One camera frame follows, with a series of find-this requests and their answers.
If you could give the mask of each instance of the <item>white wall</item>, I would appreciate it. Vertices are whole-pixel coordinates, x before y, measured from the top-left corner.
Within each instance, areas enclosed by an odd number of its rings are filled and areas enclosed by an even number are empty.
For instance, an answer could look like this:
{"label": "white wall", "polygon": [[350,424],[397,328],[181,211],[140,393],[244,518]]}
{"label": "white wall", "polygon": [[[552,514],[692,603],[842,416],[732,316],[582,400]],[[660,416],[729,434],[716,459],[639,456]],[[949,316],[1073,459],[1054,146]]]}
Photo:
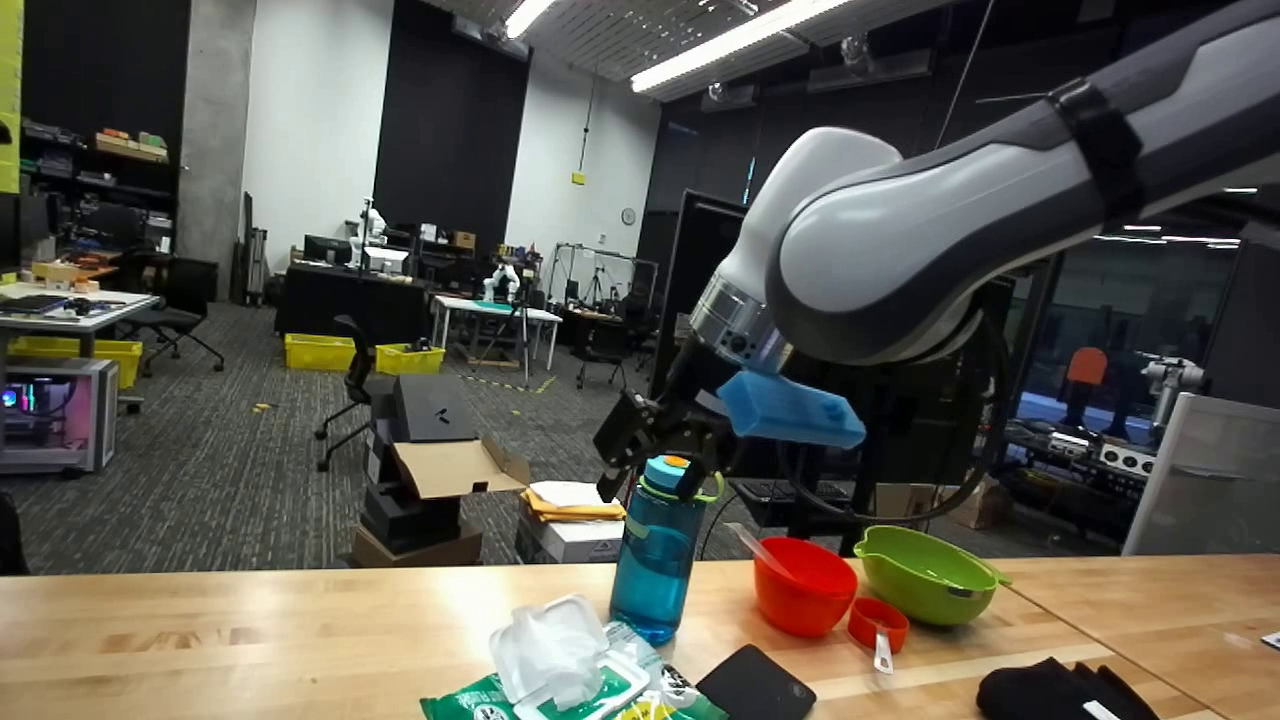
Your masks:
{"label": "white wall", "polygon": [[638,253],[660,108],[598,79],[590,184],[578,190],[591,78],[538,53],[524,91],[522,156],[509,203],[509,245]]}
{"label": "white wall", "polygon": [[339,232],[371,196],[397,0],[260,0],[244,191],[284,267],[308,232]]}

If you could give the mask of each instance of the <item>robotic arm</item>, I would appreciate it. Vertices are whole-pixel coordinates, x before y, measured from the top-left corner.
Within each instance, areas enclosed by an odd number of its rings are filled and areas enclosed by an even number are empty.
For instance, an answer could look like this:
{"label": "robotic arm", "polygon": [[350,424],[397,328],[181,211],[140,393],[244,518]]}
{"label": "robotic arm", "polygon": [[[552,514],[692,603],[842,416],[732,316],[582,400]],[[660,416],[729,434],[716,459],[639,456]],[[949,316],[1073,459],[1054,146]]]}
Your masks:
{"label": "robotic arm", "polygon": [[703,290],[697,342],[750,370],[794,350],[832,364],[953,354],[984,281],[1263,171],[1278,46],[1280,0],[1240,0],[918,162],[861,133],[801,135]]}

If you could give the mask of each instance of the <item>black cloth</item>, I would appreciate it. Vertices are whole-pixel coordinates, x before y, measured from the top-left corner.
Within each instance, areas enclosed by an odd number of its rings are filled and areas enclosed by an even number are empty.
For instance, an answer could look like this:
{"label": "black cloth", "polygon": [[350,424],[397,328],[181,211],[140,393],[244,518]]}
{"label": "black cloth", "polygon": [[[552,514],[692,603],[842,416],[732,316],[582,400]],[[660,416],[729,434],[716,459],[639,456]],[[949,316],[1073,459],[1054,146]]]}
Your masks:
{"label": "black cloth", "polygon": [[1135,177],[1135,156],[1145,142],[1134,133],[1128,116],[1113,108],[1113,99],[1093,86],[1077,79],[1069,88],[1048,91],[1054,108],[1077,135],[1077,147],[1093,171],[1093,184],[1105,202],[1108,219],[1140,216],[1148,203],[1148,190]]}
{"label": "black cloth", "polygon": [[1122,720],[1155,720],[1155,711],[1116,671],[1083,666],[1064,669],[1054,658],[1034,669],[996,669],[984,676],[975,709],[990,720],[1100,720],[1105,711]]}

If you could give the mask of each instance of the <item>poster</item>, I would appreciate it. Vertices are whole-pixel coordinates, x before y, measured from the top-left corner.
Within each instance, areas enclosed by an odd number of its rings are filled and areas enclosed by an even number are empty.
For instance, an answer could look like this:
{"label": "poster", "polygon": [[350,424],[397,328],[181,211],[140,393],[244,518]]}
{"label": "poster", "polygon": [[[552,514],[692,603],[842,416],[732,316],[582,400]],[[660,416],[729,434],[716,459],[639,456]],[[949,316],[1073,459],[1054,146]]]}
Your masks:
{"label": "poster", "polygon": [[0,191],[22,191],[26,142],[26,0],[0,0]]}

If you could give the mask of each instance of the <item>ceiling light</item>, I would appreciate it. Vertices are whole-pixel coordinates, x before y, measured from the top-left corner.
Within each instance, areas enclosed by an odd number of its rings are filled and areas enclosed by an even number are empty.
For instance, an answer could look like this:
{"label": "ceiling light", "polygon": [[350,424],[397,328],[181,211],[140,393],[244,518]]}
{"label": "ceiling light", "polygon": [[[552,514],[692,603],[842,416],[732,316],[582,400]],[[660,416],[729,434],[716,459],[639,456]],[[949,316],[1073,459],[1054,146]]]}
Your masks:
{"label": "ceiling light", "polygon": [[797,28],[797,24],[812,20],[812,15],[825,15],[828,7],[842,7],[842,6],[845,0],[794,0],[794,6],[779,6],[774,13],[760,13],[760,15],[736,24],[736,28],[722,33],[722,38],[713,38],[713,42],[703,42],[703,46],[697,46],[697,50],[688,50],[688,53],[666,62],[666,64],[658,64],[658,67],[638,73],[633,78],[633,91],[651,91],[651,88],[660,88],[660,86],[669,86],[675,78],[707,67],[707,64],[716,64],[716,62],[739,53],[739,50],[752,50],[752,46],[760,46],[760,42],[769,42],[775,33],[790,33],[790,28]]}
{"label": "ceiling light", "polygon": [[524,38],[532,20],[541,20],[552,7],[552,0],[524,0],[511,15],[509,15],[509,38]]}

